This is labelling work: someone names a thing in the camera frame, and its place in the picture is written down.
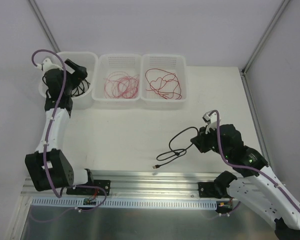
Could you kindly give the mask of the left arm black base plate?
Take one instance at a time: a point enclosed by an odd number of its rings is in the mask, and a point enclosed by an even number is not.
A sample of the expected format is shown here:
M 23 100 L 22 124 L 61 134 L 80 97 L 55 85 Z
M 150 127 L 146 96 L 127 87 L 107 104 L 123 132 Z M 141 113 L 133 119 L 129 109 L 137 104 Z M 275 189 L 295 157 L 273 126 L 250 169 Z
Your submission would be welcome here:
M 66 190 L 67 195 L 76 196 L 109 196 L 111 189 L 110 180 L 96 179 L 93 182 L 70 187 Z

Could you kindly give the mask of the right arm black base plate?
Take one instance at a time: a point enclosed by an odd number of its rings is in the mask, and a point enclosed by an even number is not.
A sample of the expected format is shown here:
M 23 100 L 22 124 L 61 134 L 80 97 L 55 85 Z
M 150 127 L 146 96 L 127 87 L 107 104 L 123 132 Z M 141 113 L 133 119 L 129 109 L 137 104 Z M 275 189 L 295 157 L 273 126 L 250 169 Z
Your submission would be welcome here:
M 198 195 L 200 198 L 230 198 L 226 189 L 214 182 L 198 182 Z

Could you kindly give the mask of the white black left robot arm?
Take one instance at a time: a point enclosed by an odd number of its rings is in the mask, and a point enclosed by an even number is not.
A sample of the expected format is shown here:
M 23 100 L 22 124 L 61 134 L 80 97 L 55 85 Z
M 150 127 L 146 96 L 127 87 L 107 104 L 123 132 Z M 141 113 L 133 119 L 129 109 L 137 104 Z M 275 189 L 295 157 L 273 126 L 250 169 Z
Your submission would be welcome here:
M 72 73 L 49 59 L 45 59 L 41 66 L 44 72 L 42 80 L 47 86 L 46 122 L 35 152 L 25 157 L 25 165 L 38 192 L 77 185 L 83 194 L 89 195 L 95 189 L 91 171 L 72 167 L 61 150 L 73 109 L 72 92 L 87 78 L 88 72 L 70 59 L 64 63 L 73 69 Z

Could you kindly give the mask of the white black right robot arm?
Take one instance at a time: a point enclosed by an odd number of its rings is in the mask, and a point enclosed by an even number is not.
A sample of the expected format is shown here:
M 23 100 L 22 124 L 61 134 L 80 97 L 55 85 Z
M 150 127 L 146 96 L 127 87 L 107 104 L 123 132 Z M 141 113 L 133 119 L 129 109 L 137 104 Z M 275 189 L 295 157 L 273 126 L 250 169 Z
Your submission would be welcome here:
M 278 239 L 300 240 L 300 203 L 279 181 L 265 158 L 244 144 L 234 125 L 225 124 L 211 130 L 203 126 L 190 141 L 200 153 L 213 151 L 224 156 L 233 170 L 258 189 L 254 192 L 243 180 L 224 171 L 203 186 L 204 195 L 235 198 L 271 225 Z

